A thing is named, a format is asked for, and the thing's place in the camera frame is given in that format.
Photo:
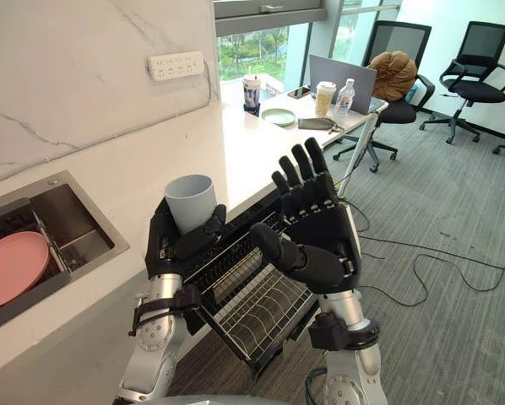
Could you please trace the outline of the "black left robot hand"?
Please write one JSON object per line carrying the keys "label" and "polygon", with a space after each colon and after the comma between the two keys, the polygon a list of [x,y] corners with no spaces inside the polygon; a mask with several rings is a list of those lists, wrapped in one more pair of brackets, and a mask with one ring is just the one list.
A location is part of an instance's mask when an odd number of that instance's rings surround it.
{"label": "black left robot hand", "polygon": [[148,279],[166,273],[183,276],[183,264],[201,258],[215,246],[224,233],[226,206],[218,204],[211,216],[195,229],[181,234],[166,198],[163,198],[149,222],[145,254]]}

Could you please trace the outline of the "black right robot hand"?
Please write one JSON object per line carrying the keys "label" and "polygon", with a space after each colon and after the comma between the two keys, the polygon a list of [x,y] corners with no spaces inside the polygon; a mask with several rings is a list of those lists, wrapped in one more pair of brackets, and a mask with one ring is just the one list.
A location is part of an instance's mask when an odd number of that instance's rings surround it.
{"label": "black right robot hand", "polygon": [[267,262],[314,294],[352,290],[359,283],[361,248],[350,207],[336,196],[315,138],[294,145],[291,152],[299,169],[283,156],[283,171],[272,174],[285,228],[280,234],[256,223],[251,238]]}

